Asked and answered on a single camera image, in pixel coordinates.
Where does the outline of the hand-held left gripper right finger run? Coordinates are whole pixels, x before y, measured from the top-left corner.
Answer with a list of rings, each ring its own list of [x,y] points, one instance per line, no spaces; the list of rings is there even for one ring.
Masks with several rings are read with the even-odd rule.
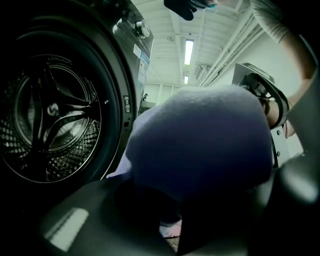
[[[181,256],[317,256],[320,253],[320,77],[288,114],[303,153],[248,193],[188,207]]]

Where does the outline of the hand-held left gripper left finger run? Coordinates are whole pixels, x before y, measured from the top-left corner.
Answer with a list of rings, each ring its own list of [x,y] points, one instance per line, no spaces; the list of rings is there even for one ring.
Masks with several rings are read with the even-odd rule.
[[[173,256],[159,232],[165,201],[132,179],[103,179],[52,208],[38,231],[53,256]]]

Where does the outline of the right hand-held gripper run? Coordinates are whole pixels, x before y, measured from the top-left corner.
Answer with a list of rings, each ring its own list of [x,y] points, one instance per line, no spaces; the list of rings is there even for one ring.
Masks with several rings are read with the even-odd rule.
[[[263,100],[274,100],[279,109],[279,117],[271,127],[273,167],[279,168],[289,159],[289,150],[283,125],[289,112],[289,103],[285,95],[275,86],[273,77],[250,63],[237,63],[233,73],[233,83],[252,92]]]

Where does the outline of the person's right hand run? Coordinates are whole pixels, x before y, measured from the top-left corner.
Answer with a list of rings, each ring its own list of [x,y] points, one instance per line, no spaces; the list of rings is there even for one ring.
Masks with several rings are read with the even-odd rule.
[[[266,100],[263,103],[264,113],[269,125],[269,128],[272,130],[276,128],[276,123],[279,119],[279,106],[273,100]],[[282,125],[283,133],[285,138],[288,139],[289,137],[293,136],[296,132],[292,126],[292,124],[287,119],[286,122]]]

